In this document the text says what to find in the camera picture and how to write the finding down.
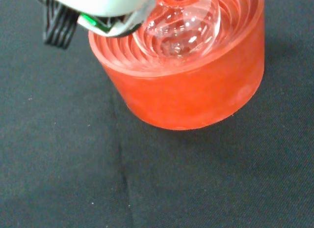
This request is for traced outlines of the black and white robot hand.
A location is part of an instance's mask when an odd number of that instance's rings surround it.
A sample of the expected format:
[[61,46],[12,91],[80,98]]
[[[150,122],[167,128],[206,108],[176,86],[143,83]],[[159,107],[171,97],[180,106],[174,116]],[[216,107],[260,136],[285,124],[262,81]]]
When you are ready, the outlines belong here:
[[156,0],[38,0],[43,5],[43,42],[67,49],[77,25],[107,38],[137,31]]

